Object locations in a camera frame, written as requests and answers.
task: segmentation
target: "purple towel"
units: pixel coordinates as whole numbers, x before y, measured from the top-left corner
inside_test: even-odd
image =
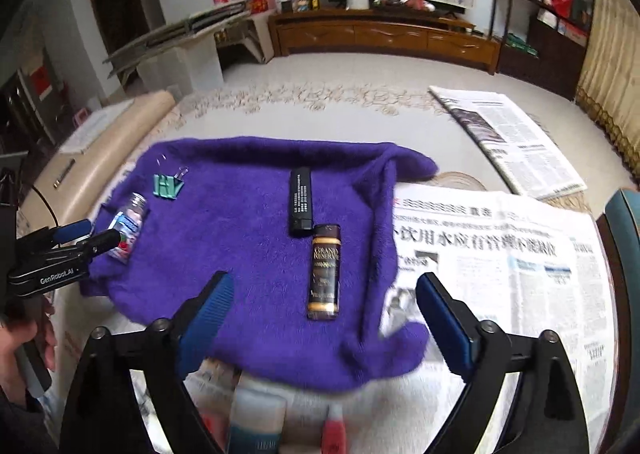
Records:
[[[162,171],[156,160],[161,155]],[[153,175],[188,166],[174,201],[153,196]],[[311,167],[314,223],[342,230],[340,315],[306,318],[310,238],[287,232],[289,174]],[[84,295],[107,295],[129,319],[171,317],[218,270],[234,303],[209,352],[256,376],[316,390],[348,390],[399,376],[421,362],[427,329],[405,325],[378,337],[385,291],[396,277],[392,200],[400,180],[427,179],[430,158],[395,144],[240,137],[161,142],[140,157],[98,214],[110,223],[131,192],[150,212],[129,264],[105,255]]]

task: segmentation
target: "black cylindrical container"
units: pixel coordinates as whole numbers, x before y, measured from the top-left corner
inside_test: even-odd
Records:
[[[311,280],[306,316],[329,320],[338,316],[340,294],[340,225],[316,225],[311,252]]]

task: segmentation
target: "wooden tv cabinet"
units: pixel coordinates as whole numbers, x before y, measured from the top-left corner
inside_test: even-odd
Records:
[[[500,44],[468,33],[463,20],[402,8],[321,9],[274,14],[269,30],[276,57],[299,52],[379,52],[449,60],[492,75]]]

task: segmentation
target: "newspaper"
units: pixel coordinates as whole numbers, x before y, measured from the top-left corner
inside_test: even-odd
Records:
[[[593,219],[523,196],[398,184],[394,197],[398,277],[388,290],[380,332],[424,319],[415,283],[435,272],[455,299],[479,320],[507,333],[557,331],[575,373],[588,424],[590,451],[598,447],[614,390],[615,321],[609,271]],[[448,415],[460,381],[445,376],[439,353],[425,363],[439,385],[438,420]],[[483,439],[492,452],[506,420],[516,378],[510,376]]]
[[[544,200],[587,189],[546,133],[506,95],[430,90],[478,142],[513,192]]]

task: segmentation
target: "wooden drawer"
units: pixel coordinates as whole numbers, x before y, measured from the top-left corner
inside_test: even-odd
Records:
[[[406,50],[426,50],[427,32],[404,25],[364,25],[355,27],[358,46],[385,46]]]
[[[480,38],[458,34],[429,34],[429,50],[444,56],[473,60],[491,65],[494,58],[494,45]]]
[[[305,46],[353,45],[355,41],[352,25],[303,24],[279,31],[283,51]]]

